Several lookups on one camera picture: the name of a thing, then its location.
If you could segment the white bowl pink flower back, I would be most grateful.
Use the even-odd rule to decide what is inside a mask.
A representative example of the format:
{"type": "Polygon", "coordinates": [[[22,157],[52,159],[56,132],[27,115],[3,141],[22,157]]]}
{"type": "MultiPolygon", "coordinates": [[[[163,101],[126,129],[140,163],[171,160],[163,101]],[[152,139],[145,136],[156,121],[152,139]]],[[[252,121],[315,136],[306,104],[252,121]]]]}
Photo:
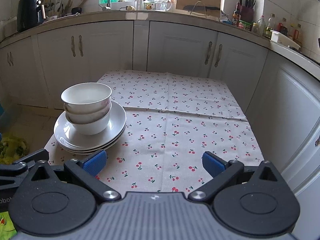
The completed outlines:
{"type": "Polygon", "coordinates": [[[61,94],[67,111],[75,114],[94,113],[111,101],[112,89],[103,83],[87,82],[73,85],[61,94]]]}

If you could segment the cherry print tablecloth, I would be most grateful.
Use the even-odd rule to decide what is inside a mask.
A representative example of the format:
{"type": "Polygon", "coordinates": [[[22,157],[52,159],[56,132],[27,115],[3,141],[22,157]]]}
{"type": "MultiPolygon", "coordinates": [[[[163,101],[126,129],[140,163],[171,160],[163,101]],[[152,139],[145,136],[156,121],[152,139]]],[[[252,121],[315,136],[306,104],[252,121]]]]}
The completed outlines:
{"type": "Polygon", "coordinates": [[[195,190],[211,180],[202,166],[206,151],[248,166],[263,160],[244,113],[222,81],[114,70],[99,82],[112,88],[112,99],[127,116],[97,175],[121,194],[195,190]]]}

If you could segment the white bowl plain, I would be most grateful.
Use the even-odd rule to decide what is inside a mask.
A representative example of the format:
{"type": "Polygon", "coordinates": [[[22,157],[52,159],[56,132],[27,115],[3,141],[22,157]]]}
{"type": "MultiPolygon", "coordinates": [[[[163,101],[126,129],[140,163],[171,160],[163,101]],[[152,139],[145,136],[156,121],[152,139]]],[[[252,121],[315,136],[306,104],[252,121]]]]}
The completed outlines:
{"type": "Polygon", "coordinates": [[[75,124],[88,124],[104,117],[111,109],[111,99],[97,103],[74,105],[64,103],[66,116],[75,124]]]}

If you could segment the dark knife block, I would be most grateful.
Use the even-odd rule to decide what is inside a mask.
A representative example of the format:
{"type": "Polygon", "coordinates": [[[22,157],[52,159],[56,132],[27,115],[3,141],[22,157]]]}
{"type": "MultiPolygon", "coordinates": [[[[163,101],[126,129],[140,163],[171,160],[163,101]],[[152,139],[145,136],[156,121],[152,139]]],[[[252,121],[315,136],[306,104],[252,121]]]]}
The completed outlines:
{"type": "Polygon", "coordinates": [[[240,20],[247,23],[253,22],[254,6],[256,0],[239,0],[240,3],[240,20]]]}

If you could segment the white plastic container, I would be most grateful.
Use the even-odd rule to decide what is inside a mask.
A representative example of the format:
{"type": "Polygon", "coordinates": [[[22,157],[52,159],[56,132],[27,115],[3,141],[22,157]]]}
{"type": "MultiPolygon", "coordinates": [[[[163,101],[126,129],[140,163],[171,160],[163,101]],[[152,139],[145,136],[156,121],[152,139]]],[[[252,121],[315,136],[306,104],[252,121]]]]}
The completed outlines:
{"type": "Polygon", "coordinates": [[[286,47],[295,48],[296,50],[300,50],[300,45],[298,45],[295,41],[283,35],[282,33],[272,30],[271,41],[276,42],[278,44],[282,44],[286,47]]]}

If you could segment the clear oil bottle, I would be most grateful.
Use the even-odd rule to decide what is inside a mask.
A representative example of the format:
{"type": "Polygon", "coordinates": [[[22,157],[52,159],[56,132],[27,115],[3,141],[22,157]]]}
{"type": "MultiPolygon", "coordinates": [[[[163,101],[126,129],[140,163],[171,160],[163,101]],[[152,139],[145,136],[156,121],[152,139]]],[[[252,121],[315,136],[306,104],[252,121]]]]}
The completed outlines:
{"type": "Polygon", "coordinates": [[[258,25],[257,34],[259,34],[260,36],[264,36],[265,28],[266,28],[264,15],[261,15],[260,19],[257,22],[257,25],[258,25]]]}

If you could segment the white bowl pink flower front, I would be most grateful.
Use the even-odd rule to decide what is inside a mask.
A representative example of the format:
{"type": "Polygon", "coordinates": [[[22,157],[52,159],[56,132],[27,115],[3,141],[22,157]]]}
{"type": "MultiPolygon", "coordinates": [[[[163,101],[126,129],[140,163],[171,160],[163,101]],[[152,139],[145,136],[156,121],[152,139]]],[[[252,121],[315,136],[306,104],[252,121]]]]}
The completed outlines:
{"type": "Polygon", "coordinates": [[[65,111],[66,119],[72,124],[77,132],[84,135],[95,135],[102,132],[108,125],[108,122],[110,120],[110,113],[111,111],[109,110],[102,117],[94,120],[93,122],[84,123],[84,121],[80,121],[80,123],[77,123],[71,119],[72,115],[65,111]]]}

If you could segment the yellow green plastic bag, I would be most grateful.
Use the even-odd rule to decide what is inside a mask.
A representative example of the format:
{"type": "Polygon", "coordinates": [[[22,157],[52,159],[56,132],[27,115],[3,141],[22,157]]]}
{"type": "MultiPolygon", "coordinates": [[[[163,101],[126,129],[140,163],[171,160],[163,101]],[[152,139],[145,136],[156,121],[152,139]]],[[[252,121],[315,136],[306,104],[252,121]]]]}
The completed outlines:
{"type": "Polygon", "coordinates": [[[23,138],[1,134],[0,163],[10,165],[29,154],[29,145],[23,138]]]}

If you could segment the large white fruit-print plate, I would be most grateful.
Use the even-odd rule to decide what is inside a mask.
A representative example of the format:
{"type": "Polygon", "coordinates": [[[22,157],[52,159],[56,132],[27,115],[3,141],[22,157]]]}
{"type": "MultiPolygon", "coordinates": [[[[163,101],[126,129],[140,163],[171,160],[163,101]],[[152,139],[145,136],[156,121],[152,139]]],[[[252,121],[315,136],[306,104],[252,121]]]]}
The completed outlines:
{"type": "Polygon", "coordinates": [[[125,124],[125,109],[112,101],[108,113],[89,124],[73,123],[63,112],[54,125],[54,137],[60,146],[69,151],[87,152],[112,143],[121,135],[125,124]]]}

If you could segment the dark soy sauce bottle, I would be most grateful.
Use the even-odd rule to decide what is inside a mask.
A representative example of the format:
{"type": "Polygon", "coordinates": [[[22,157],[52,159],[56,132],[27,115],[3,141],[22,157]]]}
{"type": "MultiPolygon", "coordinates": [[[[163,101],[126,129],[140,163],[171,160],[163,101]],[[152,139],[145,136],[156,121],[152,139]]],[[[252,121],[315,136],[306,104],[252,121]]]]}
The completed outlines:
{"type": "Polygon", "coordinates": [[[240,7],[241,7],[240,2],[237,2],[235,11],[233,12],[232,25],[234,25],[236,27],[239,26],[239,21],[240,21],[240,17],[241,17],[240,7]]]}

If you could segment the black air fryer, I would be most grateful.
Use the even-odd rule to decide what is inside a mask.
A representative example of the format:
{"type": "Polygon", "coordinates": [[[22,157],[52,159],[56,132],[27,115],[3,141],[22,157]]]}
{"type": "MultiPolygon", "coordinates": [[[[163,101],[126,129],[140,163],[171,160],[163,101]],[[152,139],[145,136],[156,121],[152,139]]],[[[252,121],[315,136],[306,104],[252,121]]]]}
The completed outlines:
{"type": "Polygon", "coordinates": [[[19,33],[41,25],[46,19],[42,0],[20,0],[17,10],[17,31],[19,33]]]}

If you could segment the glass mug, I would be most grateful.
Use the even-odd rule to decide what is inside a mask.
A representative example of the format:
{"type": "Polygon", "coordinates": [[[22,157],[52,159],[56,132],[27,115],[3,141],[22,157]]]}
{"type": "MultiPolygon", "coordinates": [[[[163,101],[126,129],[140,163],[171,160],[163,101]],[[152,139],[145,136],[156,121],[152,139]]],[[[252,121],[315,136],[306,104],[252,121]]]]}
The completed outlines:
{"type": "Polygon", "coordinates": [[[155,0],[155,10],[169,11],[171,9],[171,0],[155,0]]]}

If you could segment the white kitchen cabinets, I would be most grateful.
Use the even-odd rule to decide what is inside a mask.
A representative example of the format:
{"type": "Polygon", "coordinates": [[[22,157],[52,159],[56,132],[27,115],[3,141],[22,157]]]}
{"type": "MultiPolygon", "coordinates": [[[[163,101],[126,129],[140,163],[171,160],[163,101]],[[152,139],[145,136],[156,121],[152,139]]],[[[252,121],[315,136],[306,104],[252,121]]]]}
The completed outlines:
{"type": "Polygon", "coordinates": [[[319,237],[319,65],[229,25],[164,12],[69,16],[1,45],[1,98],[52,114],[62,92],[109,71],[222,81],[300,203],[294,234],[319,237]]]}

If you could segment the white bowl pink flower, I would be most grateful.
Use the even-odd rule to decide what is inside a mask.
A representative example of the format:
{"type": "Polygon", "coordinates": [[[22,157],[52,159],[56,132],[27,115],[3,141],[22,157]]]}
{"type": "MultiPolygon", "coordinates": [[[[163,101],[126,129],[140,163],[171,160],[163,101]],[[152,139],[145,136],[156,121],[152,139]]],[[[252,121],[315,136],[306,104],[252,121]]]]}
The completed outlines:
{"type": "Polygon", "coordinates": [[[110,120],[110,113],[111,111],[109,110],[102,117],[94,120],[93,122],[84,123],[84,121],[80,121],[80,123],[77,123],[71,119],[72,115],[65,111],[66,119],[72,124],[77,132],[84,135],[95,135],[102,132],[108,125],[108,122],[110,120]]]}
{"type": "Polygon", "coordinates": [[[61,94],[67,111],[75,114],[94,113],[111,101],[112,89],[103,83],[87,82],[73,85],[61,94]]]}

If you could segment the brown cardboard box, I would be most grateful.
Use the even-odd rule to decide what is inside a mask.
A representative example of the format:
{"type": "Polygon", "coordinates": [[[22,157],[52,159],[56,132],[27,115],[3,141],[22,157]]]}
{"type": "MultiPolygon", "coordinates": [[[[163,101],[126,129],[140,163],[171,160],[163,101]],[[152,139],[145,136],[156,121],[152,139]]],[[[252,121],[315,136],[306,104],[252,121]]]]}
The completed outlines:
{"type": "Polygon", "coordinates": [[[176,0],[176,9],[220,17],[221,0],[176,0]]]}

